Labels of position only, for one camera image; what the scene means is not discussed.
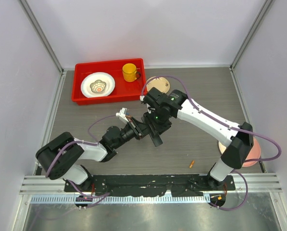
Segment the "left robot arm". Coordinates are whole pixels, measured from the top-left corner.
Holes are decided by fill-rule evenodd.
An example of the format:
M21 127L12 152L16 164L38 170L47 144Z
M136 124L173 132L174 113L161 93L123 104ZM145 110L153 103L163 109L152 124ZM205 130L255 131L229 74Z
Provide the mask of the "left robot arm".
M135 118L127 118L124 128L111 126L99 142L88 142L73 137L70 132L64 132L36 153L46 176L51 180L64 179L74 184L81 192L87 192L93 179L83 165L77 165L78 160L94 160L107 162L116 154L119 147L135 138L140 140L150 132L150 127Z

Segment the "black remote control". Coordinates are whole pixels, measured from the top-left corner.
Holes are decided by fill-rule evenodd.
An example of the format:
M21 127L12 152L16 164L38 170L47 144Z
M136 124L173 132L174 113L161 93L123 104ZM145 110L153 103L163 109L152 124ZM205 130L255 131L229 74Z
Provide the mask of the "black remote control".
M141 118L142 122L145 123L149 127L149 136L154 144L155 147L158 147L163 144L163 141L158 134L158 132L155 130L154 125L149 121L147 117Z

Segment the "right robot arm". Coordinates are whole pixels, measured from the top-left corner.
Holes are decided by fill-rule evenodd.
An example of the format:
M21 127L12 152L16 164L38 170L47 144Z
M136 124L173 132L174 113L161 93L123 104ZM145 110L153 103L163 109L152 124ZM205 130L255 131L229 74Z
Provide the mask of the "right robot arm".
M252 125L227 121L199 106L180 90L173 90L167 95L152 88L140 100L148 107L145 118L153 124L157 135L160 135L161 129L166 129L169 119L174 117L207 132L226 147L206 178L207 186L212 190L222 187L227 175L243 166L253 147Z

